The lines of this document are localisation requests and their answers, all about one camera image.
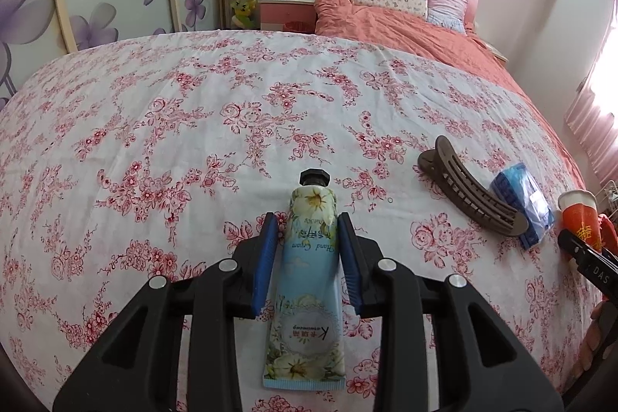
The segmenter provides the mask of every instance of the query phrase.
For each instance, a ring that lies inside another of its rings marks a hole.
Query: black tongs
[[[560,395],[511,329],[463,276],[416,276],[384,258],[378,243],[338,221],[350,302],[363,318],[382,317],[375,412],[428,409],[423,314],[431,315],[440,412],[558,412]]]
[[[253,319],[264,306],[277,232],[268,213],[260,235],[240,242],[231,259],[175,283],[150,278],[64,383],[53,412],[175,411],[180,337],[189,314],[188,410],[242,411],[234,317]]]
[[[606,248],[599,254],[569,230],[558,235],[558,245],[577,262],[577,270],[605,295],[599,316],[601,343],[594,351],[590,369],[584,372],[562,395],[568,412],[616,411],[618,349],[604,353],[618,338],[618,258]]]
[[[462,276],[415,276],[338,221],[350,301],[382,317],[375,411],[426,412],[423,314],[436,339],[441,412],[558,412],[560,396],[515,335]],[[196,278],[151,278],[110,323],[60,389],[54,412],[174,411],[180,337],[192,314],[189,412],[242,412],[234,317],[255,318],[266,301],[277,243],[268,214],[260,233],[231,259]]]

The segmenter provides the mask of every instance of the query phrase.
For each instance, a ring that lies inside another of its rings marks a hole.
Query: pink pillow
[[[468,7],[466,0],[428,0],[427,7],[440,15],[457,18],[464,23],[465,10]]]

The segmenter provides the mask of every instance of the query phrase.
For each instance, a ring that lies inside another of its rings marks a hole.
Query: orange paper cup
[[[601,227],[593,193],[576,190],[562,193],[558,198],[564,227],[597,252],[601,252]]]

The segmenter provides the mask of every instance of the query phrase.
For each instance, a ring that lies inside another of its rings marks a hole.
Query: nightstand
[[[509,59],[506,56],[504,56],[500,51],[498,51],[496,48],[494,48],[491,44],[489,44],[488,42],[483,41],[483,44],[489,51],[491,51],[494,54],[498,63],[502,65],[503,67],[506,67],[506,64],[509,62]]]
[[[260,30],[281,31],[290,21],[302,21],[315,29],[315,0],[259,0]]]

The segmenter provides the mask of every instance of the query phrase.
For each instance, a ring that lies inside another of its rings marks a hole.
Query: pink curtain
[[[618,179],[618,0],[605,40],[564,119],[588,154],[601,185]]]

